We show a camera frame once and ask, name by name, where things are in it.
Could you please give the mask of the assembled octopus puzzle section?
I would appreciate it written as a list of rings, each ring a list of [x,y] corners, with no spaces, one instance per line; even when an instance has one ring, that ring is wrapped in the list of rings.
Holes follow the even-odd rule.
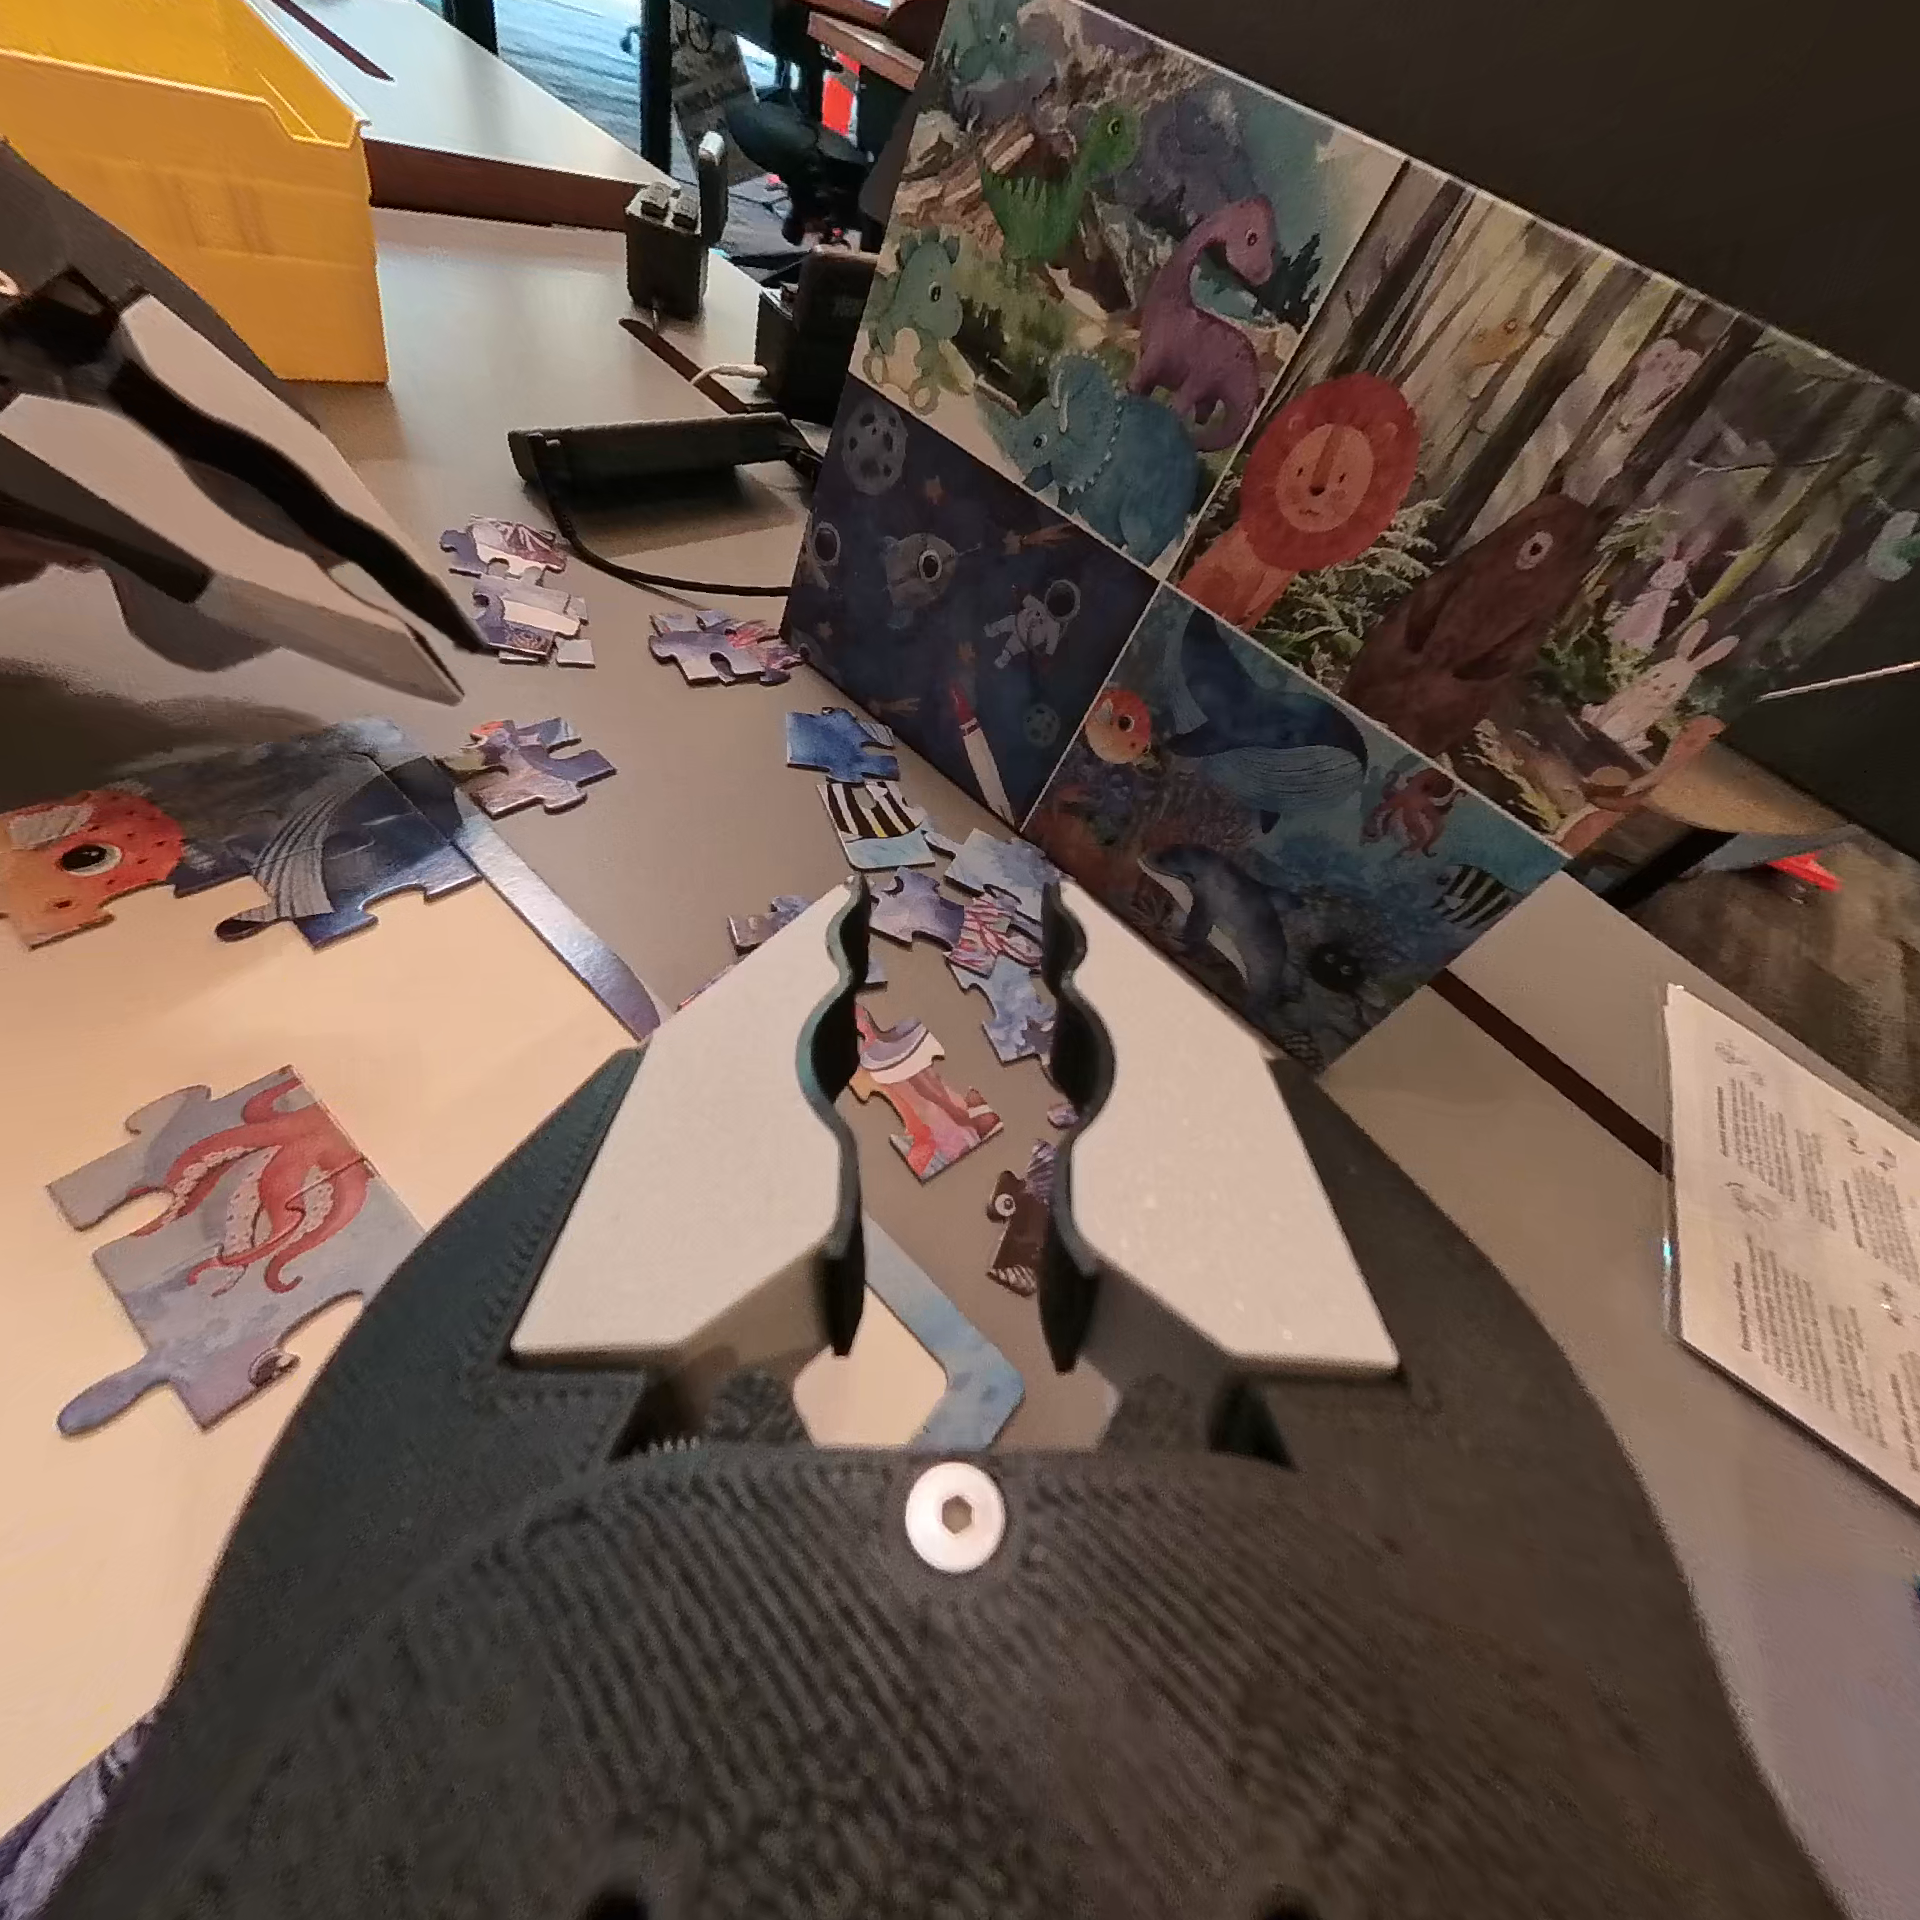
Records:
[[[69,1438],[157,1388],[214,1427],[298,1366],[292,1333],[339,1300],[372,1300],[422,1238],[291,1064],[226,1095],[180,1087],[138,1109],[123,1143],[45,1190],[77,1231],[161,1200],[156,1219],[91,1254],[142,1356],[59,1410]]]

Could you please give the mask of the white puzzle frame tray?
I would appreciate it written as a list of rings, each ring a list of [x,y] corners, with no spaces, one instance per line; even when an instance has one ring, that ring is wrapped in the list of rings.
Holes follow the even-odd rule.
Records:
[[[61,1435],[59,1407],[142,1356],[91,1254],[161,1200],[77,1231],[49,1184],[170,1092],[291,1064],[425,1231],[628,1045],[485,879],[400,896],[322,950],[291,927],[222,944],[254,900],[248,879],[161,884],[42,948],[3,934],[5,1834],[157,1709],[260,1468],[361,1311],[304,1323],[294,1368],[210,1429],[157,1388]]]

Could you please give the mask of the assembled sea urchin puzzle section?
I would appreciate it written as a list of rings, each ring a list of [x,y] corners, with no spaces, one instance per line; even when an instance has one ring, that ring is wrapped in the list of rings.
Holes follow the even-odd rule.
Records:
[[[157,1714],[148,1711],[3,1835],[3,1917],[38,1917],[101,1826]]]

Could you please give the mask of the blue wave corner puzzle piece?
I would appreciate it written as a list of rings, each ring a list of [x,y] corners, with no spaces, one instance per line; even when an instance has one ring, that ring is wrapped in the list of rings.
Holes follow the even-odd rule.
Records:
[[[276,919],[300,922],[331,910],[329,839],[385,771],[329,736],[300,736],[166,755],[138,780],[182,834],[166,879],[179,899],[251,877]]]

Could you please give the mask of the orange pufferfish puzzle piece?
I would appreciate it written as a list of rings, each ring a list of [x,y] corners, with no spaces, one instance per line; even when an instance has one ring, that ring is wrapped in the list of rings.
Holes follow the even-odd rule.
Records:
[[[3,914],[26,948],[107,924],[115,899],[164,884],[186,851],[180,823],[123,787],[3,813]]]

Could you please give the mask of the illustrated puzzle box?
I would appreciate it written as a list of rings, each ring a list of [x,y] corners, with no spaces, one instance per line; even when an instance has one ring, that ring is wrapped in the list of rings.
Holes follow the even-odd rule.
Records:
[[[1916,595],[1916,395],[1094,5],[950,5],[784,627],[1326,1069]]]

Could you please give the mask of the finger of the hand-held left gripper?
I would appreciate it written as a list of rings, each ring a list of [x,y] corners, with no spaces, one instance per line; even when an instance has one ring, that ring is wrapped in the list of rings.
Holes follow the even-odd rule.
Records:
[[[461,685],[400,615],[218,503],[145,426],[61,397],[8,397],[5,524],[89,559],[142,637],[300,653],[433,704]]]
[[[301,653],[430,653],[433,637],[485,653],[461,602],[404,541],[396,518],[324,432],[219,344],[148,294],[129,319],[145,381],[142,420],[177,456],[213,469],[283,516],[298,541],[219,507],[192,534],[213,565],[203,610],[248,607]]]

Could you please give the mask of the black desk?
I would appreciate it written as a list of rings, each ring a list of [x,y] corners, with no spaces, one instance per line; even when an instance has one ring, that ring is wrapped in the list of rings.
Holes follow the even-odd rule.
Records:
[[[1916,390],[1916,3],[1112,12]]]

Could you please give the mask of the striped whale tail puzzle piece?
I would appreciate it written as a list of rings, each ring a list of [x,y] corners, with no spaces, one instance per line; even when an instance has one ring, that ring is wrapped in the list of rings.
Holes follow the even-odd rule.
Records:
[[[438,899],[477,882],[468,856],[363,752],[292,774],[242,811],[226,846],[265,903],[222,919],[222,944],[289,926],[317,950],[372,927],[371,906],[385,899]]]

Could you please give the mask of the black battery charger dock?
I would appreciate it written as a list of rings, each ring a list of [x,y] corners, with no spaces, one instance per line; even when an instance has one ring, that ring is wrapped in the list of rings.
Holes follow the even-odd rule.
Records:
[[[694,183],[642,186],[624,213],[626,284],[656,319],[704,316],[712,252],[729,222],[729,138],[716,128],[694,149]]]

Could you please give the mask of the black and white printed tag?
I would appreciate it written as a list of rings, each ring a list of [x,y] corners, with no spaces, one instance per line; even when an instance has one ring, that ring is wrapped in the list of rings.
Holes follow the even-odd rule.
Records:
[[[682,3],[667,5],[667,66],[669,107],[688,156],[728,128],[731,107],[756,99],[738,36]]]

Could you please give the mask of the pile of loose puzzle pieces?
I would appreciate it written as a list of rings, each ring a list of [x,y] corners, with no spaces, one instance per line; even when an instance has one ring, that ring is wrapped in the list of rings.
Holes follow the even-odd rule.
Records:
[[[556,534],[482,516],[445,528],[438,547],[451,570],[468,578],[474,619],[501,661],[593,666],[585,602],[540,586],[545,572],[565,565]],[[800,651],[768,623],[716,610],[653,615],[649,648],[656,661],[677,666],[691,685],[777,685],[800,663]],[[1040,986],[1040,893],[1054,868],[1040,853],[986,832],[972,832],[964,843],[945,839],[924,806],[910,806],[896,781],[881,776],[896,766],[894,738],[851,709],[792,710],[784,756],[794,768],[822,774],[818,794],[833,829],[870,887],[870,934],[899,947],[917,940],[939,947],[958,987],[988,994],[994,1013],[984,1031],[1004,1064],[1050,1055],[1054,1005]],[[946,855],[945,875],[920,862],[921,853]],[[806,906],[803,896],[780,896],[762,914],[731,916],[736,955],[770,941]],[[920,1079],[904,1064],[875,1064],[882,1032],[873,1019],[861,1016],[860,1032],[864,1079],[856,1090],[900,1083],[920,1098],[939,1082],[938,1071],[928,1079],[939,1050],[924,1022],[907,1022],[912,1047],[900,1055],[905,1064],[928,1064]],[[948,1136],[958,1141],[958,1120],[948,1124],[946,1107],[928,1099],[930,1092],[920,1107],[894,1101],[907,1124],[894,1148],[921,1181],[964,1152],[946,1152]],[[1025,1298],[1040,1286],[1056,1158],[1054,1143],[1035,1143],[1019,1173],[1000,1174],[989,1200],[989,1215],[1004,1222],[989,1280]]]

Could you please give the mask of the pink striped puzzle piece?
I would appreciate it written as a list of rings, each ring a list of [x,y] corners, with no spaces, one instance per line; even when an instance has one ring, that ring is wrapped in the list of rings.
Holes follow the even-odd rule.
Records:
[[[928,1184],[1001,1131],[1001,1117],[976,1087],[945,1071],[945,1045],[914,1016],[881,1024],[856,1000],[856,1071],[860,1101],[882,1099],[896,1117],[891,1144],[920,1184]]]

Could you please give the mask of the yellow plastic bin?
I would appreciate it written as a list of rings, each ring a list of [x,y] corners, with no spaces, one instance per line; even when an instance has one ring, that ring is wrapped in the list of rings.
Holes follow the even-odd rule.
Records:
[[[248,3],[5,3],[3,132],[276,378],[388,380],[363,119]]]

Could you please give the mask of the printed instruction sheet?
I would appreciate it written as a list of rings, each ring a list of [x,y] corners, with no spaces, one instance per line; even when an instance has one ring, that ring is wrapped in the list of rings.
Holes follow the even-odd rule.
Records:
[[[1917,1141],[1678,986],[1664,1058],[1674,1334],[1917,1507]]]

